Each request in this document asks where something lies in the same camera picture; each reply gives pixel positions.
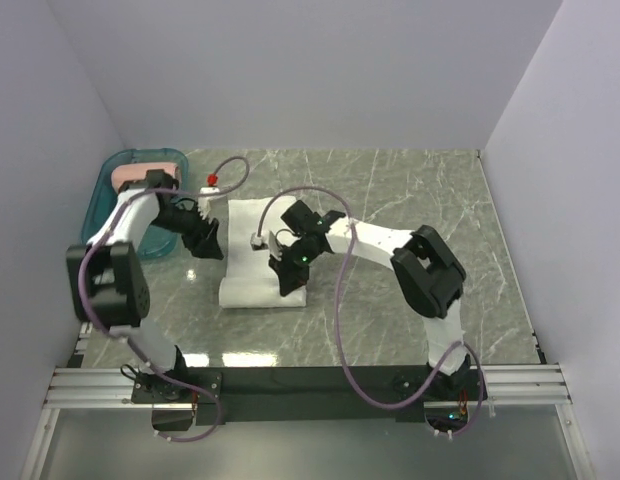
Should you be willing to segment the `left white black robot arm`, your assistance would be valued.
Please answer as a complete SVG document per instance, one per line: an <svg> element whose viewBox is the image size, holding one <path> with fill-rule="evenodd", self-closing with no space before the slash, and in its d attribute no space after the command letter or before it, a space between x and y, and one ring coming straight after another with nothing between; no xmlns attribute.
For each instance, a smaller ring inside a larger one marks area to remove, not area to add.
<svg viewBox="0 0 620 480"><path fill-rule="evenodd" d="M183 206L175 193L180 180L169 163L117 168L114 210L87 243L66 252L77 317L130 347L139 360L132 371L136 388L167 402L192 395L191 377L179 347L148 317L150 292L137 250L148 228L157 226L179 235L195 258L224 257L218 220L203 201Z"/></svg>

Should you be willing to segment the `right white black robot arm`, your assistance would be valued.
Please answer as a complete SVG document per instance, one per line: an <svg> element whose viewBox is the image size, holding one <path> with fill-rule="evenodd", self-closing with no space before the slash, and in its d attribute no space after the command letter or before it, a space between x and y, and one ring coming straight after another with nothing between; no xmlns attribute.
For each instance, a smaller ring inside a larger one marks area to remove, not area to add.
<svg viewBox="0 0 620 480"><path fill-rule="evenodd" d="M305 286L311 263L324 253L354 256L390 269L408 306L423 319L430 379L424 393L457 399L473 384L464 345L460 300L467 278L461 262L428 225L415 231L381 227L331 210L325 215L298 200L281 215L294 241L269 232L253 236L253 249L269 250L269 267L285 297Z"/></svg>

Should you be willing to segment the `white towel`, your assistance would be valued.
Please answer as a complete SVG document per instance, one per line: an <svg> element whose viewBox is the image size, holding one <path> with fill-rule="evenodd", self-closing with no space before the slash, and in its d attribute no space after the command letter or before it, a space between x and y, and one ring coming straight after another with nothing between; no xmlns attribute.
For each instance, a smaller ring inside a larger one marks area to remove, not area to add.
<svg viewBox="0 0 620 480"><path fill-rule="evenodd" d="M223 309L303 308L306 288L301 287L287 296L279 292L279 281L269 267L269 251L255 251L250 240L257 232L261 214L266 212L262 233L277 234L278 240L289 245L294 237L284 230L281 215L296 201L293 196L280 197L269 206L268 197L230 200L228 202L228 253L226 274L219 286L219 305Z"/></svg>

